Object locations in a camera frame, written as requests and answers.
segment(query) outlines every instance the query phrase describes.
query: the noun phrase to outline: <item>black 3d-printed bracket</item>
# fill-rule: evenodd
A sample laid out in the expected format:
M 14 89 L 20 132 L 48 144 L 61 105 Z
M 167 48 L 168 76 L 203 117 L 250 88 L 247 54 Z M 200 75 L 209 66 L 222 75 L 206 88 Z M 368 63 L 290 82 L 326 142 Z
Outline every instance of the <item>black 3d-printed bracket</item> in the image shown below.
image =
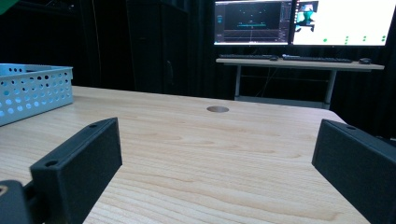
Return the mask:
M 324 119 L 312 164 L 371 223 L 396 223 L 396 147 Z
M 82 223 L 122 165 L 117 118 L 88 125 L 30 167 L 0 181 L 0 223 Z

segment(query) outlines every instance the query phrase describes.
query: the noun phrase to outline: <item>computer monitor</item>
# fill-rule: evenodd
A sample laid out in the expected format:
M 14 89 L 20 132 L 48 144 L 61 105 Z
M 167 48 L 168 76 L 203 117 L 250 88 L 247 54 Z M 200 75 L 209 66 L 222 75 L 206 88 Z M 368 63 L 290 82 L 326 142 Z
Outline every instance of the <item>computer monitor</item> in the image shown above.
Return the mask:
M 291 0 L 215 2 L 217 46 L 288 45 Z
M 396 0 L 295 0 L 291 45 L 385 46 Z

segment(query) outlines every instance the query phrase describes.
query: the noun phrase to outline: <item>keyboard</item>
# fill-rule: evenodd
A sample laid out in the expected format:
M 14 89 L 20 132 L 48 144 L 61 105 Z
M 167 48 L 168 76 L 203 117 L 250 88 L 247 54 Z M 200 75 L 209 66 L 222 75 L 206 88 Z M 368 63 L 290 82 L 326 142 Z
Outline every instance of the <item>keyboard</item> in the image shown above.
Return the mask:
M 325 63 L 352 63 L 352 60 L 342 58 L 321 58 L 321 57 L 300 57 L 300 56 L 283 56 L 283 61 L 300 61 L 300 62 L 325 62 Z
M 269 60 L 271 57 L 274 57 L 274 55 L 265 55 L 265 54 L 220 54 L 220 58 L 223 59 L 266 59 Z

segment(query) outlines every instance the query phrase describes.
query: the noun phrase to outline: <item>light blue wire basket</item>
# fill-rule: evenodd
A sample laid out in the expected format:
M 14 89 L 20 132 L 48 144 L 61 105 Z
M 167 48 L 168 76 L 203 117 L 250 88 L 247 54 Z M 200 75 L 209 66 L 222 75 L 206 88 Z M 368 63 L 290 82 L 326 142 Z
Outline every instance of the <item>light blue wire basket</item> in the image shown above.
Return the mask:
M 0 63 L 0 126 L 72 104 L 72 69 Z

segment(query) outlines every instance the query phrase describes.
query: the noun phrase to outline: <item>wooden table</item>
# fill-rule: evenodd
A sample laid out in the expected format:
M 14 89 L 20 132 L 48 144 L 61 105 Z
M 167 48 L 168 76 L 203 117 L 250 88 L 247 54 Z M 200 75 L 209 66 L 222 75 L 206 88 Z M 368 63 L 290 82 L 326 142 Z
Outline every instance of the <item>wooden table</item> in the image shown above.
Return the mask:
M 0 179 L 118 117 L 123 165 L 86 223 L 367 223 L 312 166 L 323 109 L 73 87 L 75 102 L 0 127 Z M 206 110 L 218 105 L 228 112 Z
M 236 81 L 235 81 L 235 96 L 234 99 L 242 101 L 252 101 L 252 97 L 246 97 L 239 95 L 239 87 L 241 82 L 241 70 L 242 66 L 258 66 L 258 67 L 275 67 L 275 68 L 293 68 L 293 69 L 315 69 L 315 70 L 328 70 L 330 71 L 330 78 L 327 85 L 326 96 L 323 102 L 308 102 L 308 101 L 295 101 L 285 99 L 271 99 L 271 98 L 260 98 L 260 102 L 268 104 L 282 104 L 282 105 L 304 105 L 315 108 L 329 109 L 332 102 L 332 90 L 334 88 L 334 82 L 338 71 L 349 71 L 349 72 L 371 72 L 372 70 L 383 70 L 383 65 L 378 64 L 360 64 L 358 62 L 353 63 L 325 63 L 325 62 L 301 62 L 301 61 L 283 61 L 279 59 L 277 61 L 270 60 L 254 60 L 254 59 L 216 59 L 217 63 L 224 63 L 225 65 L 235 65 L 236 69 Z

